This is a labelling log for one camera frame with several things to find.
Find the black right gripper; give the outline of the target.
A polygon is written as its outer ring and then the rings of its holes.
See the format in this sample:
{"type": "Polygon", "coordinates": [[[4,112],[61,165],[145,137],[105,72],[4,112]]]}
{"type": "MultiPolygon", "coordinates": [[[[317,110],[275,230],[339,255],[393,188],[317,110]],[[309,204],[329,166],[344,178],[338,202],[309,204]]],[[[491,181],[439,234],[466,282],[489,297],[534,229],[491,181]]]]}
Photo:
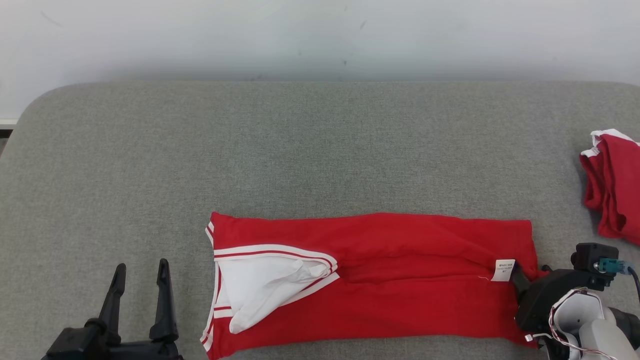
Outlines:
{"type": "Polygon", "coordinates": [[[526,333],[549,330],[548,318],[552,306],[569,291],[580,288],[603,291],[606,287],[606,276],[600,273],[576,269],[553,270],[548,264],[543,264],[540,272],[546,275],[530,281],[518,262],[513,264],[510,271],[510,282],[518,303],[515,323],[526,333]]]}

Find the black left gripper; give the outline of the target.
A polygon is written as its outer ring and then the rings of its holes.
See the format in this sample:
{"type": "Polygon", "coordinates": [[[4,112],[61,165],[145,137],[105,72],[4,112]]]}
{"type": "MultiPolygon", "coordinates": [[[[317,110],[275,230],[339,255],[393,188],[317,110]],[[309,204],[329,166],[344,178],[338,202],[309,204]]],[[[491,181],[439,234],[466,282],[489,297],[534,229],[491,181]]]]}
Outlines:
{"type": "Polygon", "coordinates": [[[179,331],[169,261],[160,259],[158,263],[158,297],[155,321],[149,331],[151,341],[121,343],[119,318],[126,274],[126,265],[118,264],[100,314],[85,323],[86,327],[98,328],[99,338],[107,346],[105,360],[182,360],[183,356],[174,343],[179,338],[179,331]]]}

